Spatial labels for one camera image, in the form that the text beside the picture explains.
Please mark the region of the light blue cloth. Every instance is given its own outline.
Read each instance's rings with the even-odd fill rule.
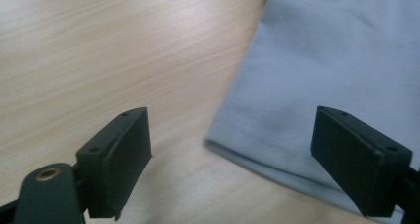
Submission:
[[[347,111],[420,166],[420,0],[268,0],[206,146],[358,213],[311,157],[318,105]],[[401,212],[385,223],[399,223]]]

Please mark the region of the screw hole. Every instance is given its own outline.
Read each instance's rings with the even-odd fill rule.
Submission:
[[[93,147],[89,150],[91,153],[97,153],[100,151],[100,149],[98,147]]]
[[[36,181],[48,181],[50,179],[53,179],[61,173],[61,168],[47,168],[45,170],[42,170],[35,176]]]
[[[392,152],[398,152],[398,149],[397,149],[397,148],[395,148],[395,147],[387,147],[387,149],[388,149],[389,151],[392,151]]]

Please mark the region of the wooden table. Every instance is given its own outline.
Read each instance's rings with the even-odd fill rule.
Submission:
[[[0,0],[0,204],[147,106],[155,157],[119,223],[369,223],[203,146],[264,3]]]

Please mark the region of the wood grain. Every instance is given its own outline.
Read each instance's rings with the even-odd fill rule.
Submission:
[[[0,204],[149,108],[150,161],[120,223],[369,223],[203,147],[264,0],[0,0]],[[88,223],[113,223],[88,220]]]

